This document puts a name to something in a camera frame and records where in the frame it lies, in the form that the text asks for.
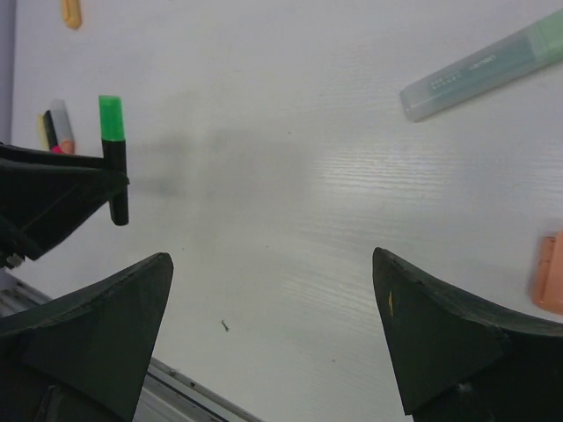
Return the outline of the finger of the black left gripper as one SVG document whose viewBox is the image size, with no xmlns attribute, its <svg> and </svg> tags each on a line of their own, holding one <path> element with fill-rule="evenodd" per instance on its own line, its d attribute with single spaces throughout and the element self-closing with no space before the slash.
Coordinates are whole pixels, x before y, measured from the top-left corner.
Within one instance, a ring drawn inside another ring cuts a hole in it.
<svg viewBox="0 0 563 422">
<path fill-rule="evenodd" d="M 1 267 L 42 257 L 128 183 L 104 156 L 2 145 Z"/>
</svg>

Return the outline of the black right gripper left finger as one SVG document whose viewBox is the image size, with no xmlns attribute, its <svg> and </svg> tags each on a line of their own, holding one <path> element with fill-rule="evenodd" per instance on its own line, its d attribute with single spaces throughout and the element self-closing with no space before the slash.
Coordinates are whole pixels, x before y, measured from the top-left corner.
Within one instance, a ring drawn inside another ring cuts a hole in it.
<svg viewBox="0 0 563 422">
<path fill-rule="evenodd" d="M 157 253 L 88 287 L 1 319 L 3 421 L 130 421 L 172 284 Z"/>
</svg>

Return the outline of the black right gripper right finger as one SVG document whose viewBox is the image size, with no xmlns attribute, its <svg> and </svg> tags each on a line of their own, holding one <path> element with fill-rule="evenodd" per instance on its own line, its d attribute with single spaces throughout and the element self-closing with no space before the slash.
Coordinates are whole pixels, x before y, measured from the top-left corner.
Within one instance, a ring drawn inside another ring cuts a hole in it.
<svg viewBox="0 0 563 422">
<path fill-rule="evenodd" d="M 382 248 L 373 286 L 415 421 L 560 421 L 562 326 L 480 298 Z"/>
</svg>

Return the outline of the pastel yellow highlighter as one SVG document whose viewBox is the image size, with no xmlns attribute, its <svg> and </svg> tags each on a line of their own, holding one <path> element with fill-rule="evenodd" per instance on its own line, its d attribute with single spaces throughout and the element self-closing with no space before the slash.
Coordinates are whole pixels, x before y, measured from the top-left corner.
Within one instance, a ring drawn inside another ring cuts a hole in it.
<svg viewBox="0 0 563 422">
<path fill-rule="evenodd" d="M 48 143 L 48 136 L 45 129 L 44 117 L 42 114 L 37 115 L 37 134 L 39 136 L 41 146 L 44 150 L 50 150 L 49 143 Z"/>
</svg>

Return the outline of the pastel orange grey highlighter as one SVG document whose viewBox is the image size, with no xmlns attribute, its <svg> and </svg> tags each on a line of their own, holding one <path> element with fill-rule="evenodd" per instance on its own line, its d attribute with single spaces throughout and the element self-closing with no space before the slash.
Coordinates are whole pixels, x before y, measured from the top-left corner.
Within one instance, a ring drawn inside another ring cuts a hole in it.
<svg viewBox="0 0 563 422">
<path fill-rule="evenodd" d="M 66 105 L 61 99 L 54 99 L 49 106 L 55 134 L 60 150 L 64 154 L 74 155 L 76 152 L 75 137 L 73 135 Z"/>
</svg>

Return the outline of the green cap black highlighter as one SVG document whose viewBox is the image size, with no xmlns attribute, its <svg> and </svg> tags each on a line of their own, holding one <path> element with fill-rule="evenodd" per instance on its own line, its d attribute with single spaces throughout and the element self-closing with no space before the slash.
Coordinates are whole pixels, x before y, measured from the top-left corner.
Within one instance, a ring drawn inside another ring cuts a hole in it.
<svg viewBox="0 0 563 422">
<path fill-rule="evenodd" d="M 126 139 L 122 142 L 109 142 L 102 139 L 101 141 L 105 162 L 112 170 L 127 176 Z M 128 224 L 128 188 L 126 186 L 111 199 L 110 214 L 113 223 L 117 226 L 125 226 Z"/>
</svg>

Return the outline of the pastel orange highlighter cap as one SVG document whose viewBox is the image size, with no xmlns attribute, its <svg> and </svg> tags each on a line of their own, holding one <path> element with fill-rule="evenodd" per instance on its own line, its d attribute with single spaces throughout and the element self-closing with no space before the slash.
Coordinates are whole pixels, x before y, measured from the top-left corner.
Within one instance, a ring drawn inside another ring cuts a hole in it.
<svg viewBox="0 0 563 422">
<path fill-rule="evenodd" d="M 531 300 L 540 309 L 562 315 L 562 231 L 542 239 Z"/>
</svg>

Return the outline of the pastel pink orange highlighter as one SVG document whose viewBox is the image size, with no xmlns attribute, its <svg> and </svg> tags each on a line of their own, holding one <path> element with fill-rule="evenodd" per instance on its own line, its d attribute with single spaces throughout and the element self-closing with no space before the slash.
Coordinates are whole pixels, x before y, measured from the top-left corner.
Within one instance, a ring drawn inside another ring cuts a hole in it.
<svg viewBox="0 0 563 422">
<path fill-rule="evenodd" d="M 72 30 L 82 25 L 82 13 L 79 0 L 61 0 L 62 21 Z"/>
</svg>

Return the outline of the pastel green highlighter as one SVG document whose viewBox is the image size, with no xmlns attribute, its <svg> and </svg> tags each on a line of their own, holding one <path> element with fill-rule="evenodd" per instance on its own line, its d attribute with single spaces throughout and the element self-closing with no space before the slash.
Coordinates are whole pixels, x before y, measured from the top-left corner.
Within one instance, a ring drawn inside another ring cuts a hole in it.
<svg viewBox="0 0 563 422">
<path fill-rule="evenodd" d="M 562 60 L 562 11 L 408 85 L 399 93 L 418 122 Z"/>
</svg>

